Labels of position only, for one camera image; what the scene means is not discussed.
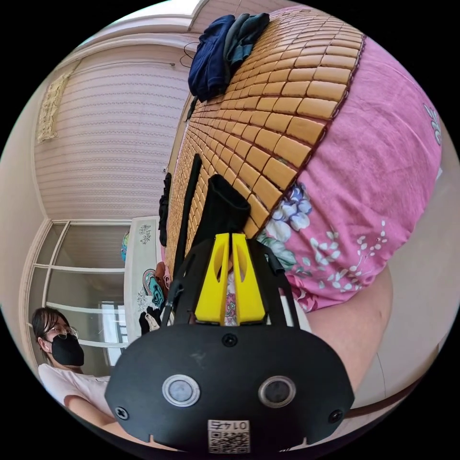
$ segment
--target black face mask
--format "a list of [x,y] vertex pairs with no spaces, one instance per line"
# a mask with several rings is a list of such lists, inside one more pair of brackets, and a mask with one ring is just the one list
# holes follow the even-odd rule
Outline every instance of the black face mask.
[[62,366],[83,366],[85,353],[73,335],[68,334],[66,338],[57,335],[51,347],[53,358]]

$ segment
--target white t-shirt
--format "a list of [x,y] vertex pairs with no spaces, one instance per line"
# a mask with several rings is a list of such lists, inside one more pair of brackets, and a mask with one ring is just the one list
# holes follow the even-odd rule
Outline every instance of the white t-shirt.
[[105,400],[105,389],[110,377],[83,375],[71,370],[57,369],[49,364],[38,366],[38,375],[46,391],[64,405],[66,396],[80,396],[109,417],[114,417]]

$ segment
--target camera lens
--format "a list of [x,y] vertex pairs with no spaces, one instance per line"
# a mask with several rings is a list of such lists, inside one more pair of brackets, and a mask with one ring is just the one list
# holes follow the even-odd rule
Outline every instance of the camera lens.
[[163,396],[174,406],[189,407],[200,397],[200,387],[187,375],[173,375],[163,383]]
[[296,386],[288,377],[274,376],[267,379],[259,388],[261,403],[272,409],[288,405],[296,395]]

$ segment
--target screw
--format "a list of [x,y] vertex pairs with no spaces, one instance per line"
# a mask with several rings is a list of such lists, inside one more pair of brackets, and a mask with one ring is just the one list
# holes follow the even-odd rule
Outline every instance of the screw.
[[121,420],[127,420],[129,418],[128,412],[126,412],[126,410],[123,409],[123,407],[117,407],[115,409],[115,413],[116,413],[116,416]]
[[337,409],[336,411],[332,412],[331,415],[329,415],[329,423],[337,423],[339,420],[342,419],[344,416],[344,413]]
[[222,337],[222,343],[225,346],[235,346],[238,343],[238,339],[235,335],[233,334],[225,334]]

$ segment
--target person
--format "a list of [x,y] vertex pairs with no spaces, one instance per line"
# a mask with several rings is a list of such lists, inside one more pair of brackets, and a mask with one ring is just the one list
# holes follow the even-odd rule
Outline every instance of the person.
[[37,309],[32,317],[32,328],[46,360],[38,366],[38,375],[58,403],[112,434],[158,449],[176,450],[157,444],[153,439],[143,442],[129,435],[115,421],[104,396],[110,377],[83,372],[84,351],[78,341],[78,331],[59,310],[48,306]]

